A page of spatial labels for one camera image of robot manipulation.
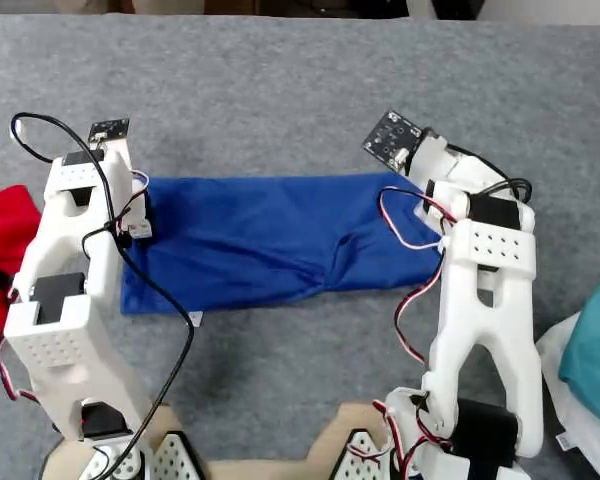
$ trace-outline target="black cable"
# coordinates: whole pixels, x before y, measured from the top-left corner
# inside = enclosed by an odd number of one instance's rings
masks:
[[[447,148],[449,150],[453,150],[458,153],[461,153],[462,155],[467,155],[469,157],[476,157],[478,160],[480,160],[482,163],[484,163],[487,167],[492,169],[494,172],[496,172],[502,178],[504,178],[505,180],[510,180],[509,176],[506,173],[504,173],[499,167],[497,167],[496,165],[491,163],[489,160],[487,160],[483,156],[478,155],[477,153],[472,152],[471,150],[467,150],[466,148],[459,147],[458,145],[453,145],[452,143],[447,144]],[[515,188],[512,188],[511,193],[513,193],[513,196],[516,198],[516,200],[520,200],[518,190],[516,190]]]
[[[120,212],[120,215],[118,215],[115,219],[114,219],[114,224],[119,222],[122,217],[124,217],[127,213],[129,213],[131,211],[131,209],[129,208],[129,204],[131,203],[131,200],[125,205],[125,207],[122,209],[122,212]],[[92,230],[90,232],[88,232],[87,234],[85,234],[84,237],[82,237],[82,253],[84,253],[84,256],[87,257],[87,260],[91,260],[91,257],[89,256],[89,254],[87,253],[87,249],[85,248],[85,242],[93,237],[94,235],[97,235],[99,233],[102,232],[109,232],[110,231],[110,222],[107,222],[104,224],[103,227],[100,228],[96,228],[95,230]]]
[[[478,192],[476,195],[491,195],[493,193],[500,192],[502,190],[511,189],[514,192],[518,192],[519,189],[524,190],[524,197],[520,200],[523,203],[529,203],[531,200],[531,194],[533,193],[533,187],[531,186],[531,182],[526,178],[508,178],[506,180],[502,180],[500,182],[494,183],[490,187],[485,188],[484,190]]]
[[[117,217],[115,216],[114,210],[113,210],[113,201],[111,199],[111,189],[109,188],[109,182],[107,181],[107,177],[105,176],[104,172],[102,171],[102,167],[100,166],[98,160],[95,158],[95,156],[93,155],[93,153],[91,152],[91,150],[89,149],[87,144],[78,136],[78,134],[75,133],[75,131],[73,131],[70,127],[68,127],[66,124],[64,124],[57,118],[51,117],[49,115],[39,115],[36,113],[28,113],[28,112],[21,112],[21,113],[14,115],[14,117],[11,119],[11,133],[13,134],[14,138],[27,152],[29,152],[31,155],[33,155],[37,159],[42,160],[46,163],[51,163],[52,160],[40,155],[39,153],[37,153],[35,150],[33,150],[31,147],[29,147],[28,145],[26,145],[25,143],[23,143],[20,140],[17,132],[15,131],[16,122],[20,118],[33,118],[33,119],[41,120],[43,122],[55,125],[56,127],[63,130],[65,133],[67,133],[73,140],[75,140],[76,143],[80,146],[80,148],[82,148],[82,150],[89,156],[91,163],[93,163],[94,168],[96,169],[96,171],[98,172],[98,175],[100,176],[100,179],[102,180],[102,186],[104,188],[104,195],[105,195],[105,200],[107,203],[107,210],[108,210],[108,214],[109,214],[109,221],[105,225],[103,225],[102,228],[104,228],[106,231],[108,231],[113,236],[113,240],[114,240],[114,243],[118,250],[118,253],[122,257],[124,262],[129,266],[129,268],[136,275],[138,275],[142,280],[144,280],[145,283],[150,288],[152,288],[158,294],[160,294],[165,300],[167,300],[176,309],[176,311],[180,314],[180,316],[184,320],[184,323],[187,326],[187,330],[188,330],[187,340],[185,341],[185,344],[182,347],[182,351],[180,352],[180,355],[178,356],[171,372],[169,373],[167,380],[165,381],[164,385],[160,389],[158,396],[156,397],[155,401],[151,405],[149,412],[147,413],[144,420],[142,421],[142,424],[136,430],[136,433],[133,435],[133,437],[129,441],[127,447],[122,451],[122,453],[120,454],[118,459],[115,462],[113,462],[113,465],[111,465],[106,471],[103,471],[97,477],[94,477],[92,479],[92,480],[103,480],[107,477],[110,477],[116,471],[116,469],[122,464],[122,462],[127,457],[127,455],[129,455],[131,450],[136,446],[136,444],[138,443],[138,440],[140,439],[142,434],[147,429],[147,426],[153,419],[153,416],[156,413],[156,410],[158,410],[158,407],[162,404],[162,401],[164,400],[167,392],[169,391],[169,388],[171,387],[171,384],[173,383],[174,379],[178,375],[178,372],[182,368],[182,365],[184,364],[187,354],[189,353],[189,350],[191,349],[191,343],[193,342],[193,337],[195,335],[195,326],[193,325],[193,321],[189,317],[189,314],[184,309],[184,307],[182,305],[180,305],[180,303],[178,303],[178,301],[169,292],[167,292],[165,289],[163,289],[161,286],[159,286],[157,283],[155,283],[146,273],[144,273],[135,264],[135,262],[131,259],[131,257],[129,257],[127,252],[125,252],[123,247],[120,245],[119,239],[116,235]]]
[[[16,140],[16,142],[18,142],[18,144],[22,148],[24,148],[31,155],[36,157],[38,160],[42,160],[43,162],[53,163],[53,159],[47,158],[43,155],[40,155],[33,148],[31,148],[29,145],[27,145],[20,139],[20,136],[18,135],[18,132],[16,131],[16,124],[17,124],[18,120],[20,120],[21,118],[33,118],[36,120],[41,120],[46,123],[50,123],[51,125],[55,125],[56,127],[63,130],[67,135],[69,135],[80,146],[80,148],[84,151],[84,153],[86,153],[89,156],[89,160],[91,160],[91,163],[93,163],[93,166],[95,167],[96,172],[98,172],[98,176],[100,177],[100,180],[102,180],[102,186],[104,187],[104,195],[105,195],[105,201],[107,203],[107,212],[109,214],[109,220],[113,221],[113,219],[115,218],[115,213],[113,211],[113,201],[111,200],[111,190],[109,189],[109,182],[107,181],[107,177],[105,176],[104,172],[102,171],[102,167],[100,167],[100,163],[96,159],[96,157],[93,154],[93,152],[91,151],[91,149],[89,149],[87,144],[84,143],[84,140],[82,140],[80,138],[80,136],[76,132],[74,132],[71,128],[69,128],[65,123],[61,122],[57,118],[52,117],[50,115],[40,115],[38,113],[29,113],[29,112],[16,113],[13,116],[13,118],[11,119],[11,134],[13,135],[13,138]]]
[[[104,455],[104,458],[107,459],[107,463],[105,464],[105,466],[102,469],[102,471],[98,474],[98,475],[102,475],[107,470],[107,468],[109,468],[109,463],[111,463],[111,457],[109,456],[109,454],[107,454],[107,452],[105,452],[104,450],[102,450],[100,447],[93,447],[93,449],[96,452],[101,453],[102,455]]]

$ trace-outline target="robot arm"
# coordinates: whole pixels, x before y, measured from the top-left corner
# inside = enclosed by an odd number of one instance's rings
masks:
[[[535,456],[543,438],[533,342],[534,212],[510,188],[514,180],[396,112],[386,114],[363,148],[456,220],[443,223],[427,202],[415,210],[442,236],[438,333],[421,389],[398,388],[382,407],[391,443],[405,457],[411,452],[410,464],[424,480],[528,479],[514,460]],[[494,360],[506,390],[504,408],[458,399],[458,375],[474,345],[486,347]],[[392,469],[395,462],[379,473],[393,478]]]
[[[18,118],[56,125],[83,150],[47,159],[23,143]],[[4,336],[28,370],[33,388],[28,398],[40,403],[66,440],[94,448],[79,480],[150,480],[160,476],[157,465],[169,455],[180,460],[177,465],[171,462],[170,475],[200,480],[204,475],[184,432],[167,433],[158,446],[159,428],[150,423],[184,362],[194,323],[124,252],[127,235],[151,236],[145,211],[149,180],[131,169],[125,139],[128,122],[93,124],[86,145],[53,117],[30,113],[14,117],[14,139],[33,156],[51,163],[51,172],[38,232],[13,282],[22,301],[9,308]],[[136,174],[145,182],[136,183]],[[62,273],[71,259],[83,254],[89,260],[86,278],[80,271]],[[105,323],[122,257],[176,308],[189,329],[182,352],[153,403],[107,334]],[[161,472],[168,473],[166,468]]]

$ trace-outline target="circuit board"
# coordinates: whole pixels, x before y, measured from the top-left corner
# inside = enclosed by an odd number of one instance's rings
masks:
[[[421,135],[420,127],[389,110],[371,130],[362,148],[391,170],[405,175],[405,164]]]
[[[126,138],[129,131],[129,119],[106,120],[91,125],[89,132],[89,143]]]

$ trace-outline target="gray carpet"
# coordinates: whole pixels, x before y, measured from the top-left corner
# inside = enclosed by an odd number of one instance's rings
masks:
[[[93,121],[130,115],[139,168],[228,176],[379,171],[359,144],[388,106],[532,180],[536,334],[579,309],[600,281],[600,28],[0,17],[0,188],[24,183],[38,205],[48,167],[9,141],[19,110],[84,135]],[[49,153],[69,148],[42,127],[29,139]],[[419,347],[435,334],[438,292],[409,310]],[[391,328],[403,293],[206,316],[168,397],[202,455],[302,458],[341,402],[418,385],[422,371]],[[116,314],[109,329],[155,393],[183,339],[178,319]],[[461,395],[502,400],[481,352],[461,377]],[[0,480],[33,478],[56,438],[41,411],[8,402],[0,386]],[[554,447],[548,435],[523,462],[534,479],[576,477]]]

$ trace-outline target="blue towel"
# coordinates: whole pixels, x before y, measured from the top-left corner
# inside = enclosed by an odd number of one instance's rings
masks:
[[[600,286],[580,312],[562,355],[559,377],[600,419]]]
[[[403,247],[376,208],[395,173],[336,177],[152,178],[154,236],[134,242],[141,269],[189,311],[291,302],[327,290],[423,282],[435,248]],[[439,237],[413,215],[417,199],[390,192],[386,205],[413,243]],[[172,307],[125,268],[122,313]]]

